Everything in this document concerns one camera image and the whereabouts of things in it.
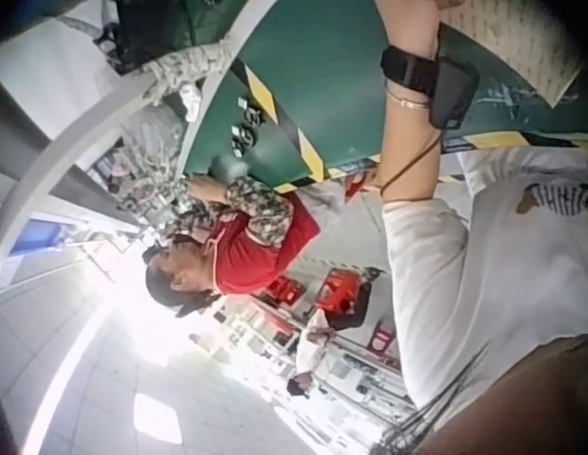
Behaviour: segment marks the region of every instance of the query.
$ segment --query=black pants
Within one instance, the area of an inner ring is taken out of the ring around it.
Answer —
[[[366,314],[368,313],[370,294],[372,294],[372,283],[365,282],[359,287],[358,297],[356,298],[354,306],[354,314],[338,315],[336,313],[326,312],[325,318],[327,319],[330,327],[336,331],[361,327],[363,321],[366,319]]]

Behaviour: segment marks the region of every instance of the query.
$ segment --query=black wrist device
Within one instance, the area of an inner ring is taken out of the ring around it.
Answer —
[[[380,67],[388,80],[429,97],[429,121],[438,130],[461,127],[480,80],[470,64],[445,57],[433,61],[393,45],[382,53]]]

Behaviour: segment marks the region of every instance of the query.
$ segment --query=blue object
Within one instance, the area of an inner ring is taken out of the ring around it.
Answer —
[[[42,220],[28,220],[14,244],[10,256],[56,250],[64,246],[64,230],[68,225]]]

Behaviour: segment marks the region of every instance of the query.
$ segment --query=person in white shirt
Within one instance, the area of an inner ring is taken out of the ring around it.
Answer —
[[[361,285],[353,305],[344,302],[347,308],[342,313],[326,312],[318,308],[301,331],[296,348],[296,374],[286,384],[291,396],[305,395],[313,385],[313,372],[320,366],[330,338],[341,330],[361,327],[368,313],[372,283],[381,270],[367,267],[361,275]]]
[[[435,57],[435,1],[376,2],[392,46]],[[399,102],[427,98],[387,90],[378,180],[418,411],[371,453],[588,453],[588,151],[463,155],[467,229],[433,197],[441,147],[423,150],[439,135],[428,109]]]

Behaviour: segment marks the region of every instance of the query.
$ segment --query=bracelet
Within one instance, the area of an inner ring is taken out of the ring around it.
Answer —
[[[387,85],[387,82],[385,82],[385,90],[387,91],[387,96],[401,107],[406,107],[408,109],[427,109],[429,107],[427,102],[418,102],[400,98],[391,90],[389,90],[389,85]]]

